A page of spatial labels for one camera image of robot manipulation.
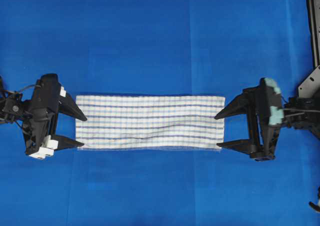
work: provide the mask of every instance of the blue tablecloth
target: blue tablecloth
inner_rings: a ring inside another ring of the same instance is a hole
[[[230,102],[274,78],[285,98],[312,71],[306,0],[0,0],[0,75],[9,90],[57,73],[77,94],[211,94]],[[25,93],[25,99],[32,90]],[[60,116],[57,133],[75,136]],[[24,155],[0,127],[0,225],[319,225],[318,140],[282,129],[277,159],[230,150]],[[226,120],[225,140],[247,138]]]

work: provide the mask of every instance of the striped towel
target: striped towel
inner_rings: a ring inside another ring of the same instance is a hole
[[[218,96],[78,95],[87,121],[75,121],[80,150],[219,150],[224,108]]]

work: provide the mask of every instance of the cloth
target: cloth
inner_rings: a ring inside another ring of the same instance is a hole
[[[87,121],[76,120],[80,150],[219,150],[224,108],[219,96],[78,95]]]

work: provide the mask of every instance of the blue stripe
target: blue stripe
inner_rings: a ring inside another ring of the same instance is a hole
[[[145,103],[146,101],[143,100],[144,98],[150,98],[151,100],[147,100],[148,103],[154,103],[155,101],[155,97],[154,96],[150,96],[150,97],[137,97],[139,98],[139,100],[112,100],[110,98],[108,99],[98,99],[98,98],[88,98],[88,97],[77,97],[76,100],[77,101],[89,101],[89,102],[104,102],[104,103],[120,103],[120,104],[136,104],[136,103]],[[224,103],[223,99],[197,99],[197,98],[182,98],[180,100],[165,100],[167,103],[177,103],[177,102],[205,102],[205,103]]]
[[[149,137],[78,137],[80,140],[149,140],[156,138],[192,138],[204,140],[223,140],[223,138],[205,137],[205,136],[191,136],[191,135],[157,135]]]
[[[183,132],[183,133],[195,133],[195,134],[215,134],[215,135],[224,135],[223,132],[210,132],[210,131],[199,131],[199,130],[186,130],[186,129],[175,129],[174,131],[177,132]],[[166,132],[172,132],[172,130],[161,130],[161,131],[154,131],[154,132],[145,132],[142,133],[144,135],[151,135],[151,134],[160,134],[160,133],[166,133]],[[124,135],[129,135],[133,134],[132,132],[127,132],[127,133],[122,133],[122,132],[92,132],[92,131],[76,131],[76,134],[84,134],[84,135],[119,135],[119,134],[124,134]]]
[[[143,111],[143,110],[139,110],[139,111],[112,111],[112,110],[96,110],[96,109],[86,109],[83,108],[82,109],[83,112],[86,113],[105,113],[105,114],[119,114],[119,113],[123,113],[123,114],[147,114],[149,113],[148,111]],[[193,109],[182,109],[182,110],[152,110],[151,112],[153,114],[169,114],[169,113],[181,113],[181,112],[190,112],[190,111],[195,111],[197,113],[209,113],[209,114],[216,114],[220,111],[220,109],[218,110],[198,110],[196,108]]]
[[[87,121],[85,124],[120,124],[120,125],[152,125],[152,124],[176,124],[176,123],[203,123],[203,124],[214,124],[214,125],[223,125],[224,122],[216,122],[216,121],[204,121],[204,120],[176,120],[176,121],[150,121],[150,122],[129,122],[129,121]]]
[[[208,115],[197,115],[197,114],[188,114],[188,115],[167,115],[167,116],[100,116],[100,115],[86,115],[87,118],[104,118],[104,119],[169,119],[169,118],[181,118],[181,117],[199,117],[214,119],[214,116]]]
[[[77,147],[79,151],[131,151],[131,150],[169,150],[169,151],[220,151],[220,148],[216,147],[196,147],[196,146],[145,146],[145,147],[115,147],[115,148],[90,148],[90,147]]]
[[[176,108],[176,107],[206,107],[206,108],[221,108],[218,105],[205,105],[205,104],[177,104],[177,105],[153,105],[153,106],[115,106],[115,105],[97,105],[97,104],[82,104],[80,107],[98,107],[98,108],[119,108],[119,109],[146,109],[146,108]]]
[[[108,127],[108,126],[76,126],[77,129],[114,129],[114,130],[152,130],[152,129],[165,129],[171,127],[194,127],[194,128],[202,128],[202,129],[214,129],[214,130],[223,130],[224,127],[213,127],[213,126],[202,126],[202,125],[194,125],[194,124],[175,124],[161,127]]]
[[[210,143],[210,142],[203,142],[203,141],[184,141],[184,140],[160,140],[160,141],[156,141],[156,142],[149,142],[149,141],[142,141],[142,142],[92,142],[92,143],[88,143],[87,145],[102,145],[102,146],[110,146],[110,145],[115,145],[115,146],[125,146],[125,145],[139,145],[139,144],[173,144],[173,143],[178,143],[178,144],[182,144],[182,145],[188,145],[188,144],[196,144],[196,145],[206,145],[206,146],[211,146],[211,145],[215,145],[216,143]]]

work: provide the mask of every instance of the black cable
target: black cable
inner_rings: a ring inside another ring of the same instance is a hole
[[[41,88],[40,85],[31,84],[31,85],[28,85],[28,86],[26,86],[26,87],[24,87],[24,88],[22,88],[22,89],[20,89],[20,90],[18,90],[18,91],[16,91],[16,92],[14,92],[14,93],[11,94],[8,98],[13,97],[13,96],[15,96],[15,95],[17,95],[17,94],[20,94],[21,92],[23,92],[23,91],[25,91],[25,90],[27,90],[27,89],[33,88],[33,87]],[[0,100],[0,103],[6,101],[6,99],[7,99],[7,98],[4,98],[4,99]]]
[[[297,111],[297,112],[306,112],[306,113],[320,113],[320,110],[314,109],[298,109],[298,108],[283,108],[286,111]]]
[[[305,112],[297,112],[297,113],[293,113],[293,114],[288,114],[285,117],[291,117],[291,116],[298,116],[298,115],[304,115]]]
[[[288,104],[288,101],[283,96],[281,96],[281,98],[286,104]]]

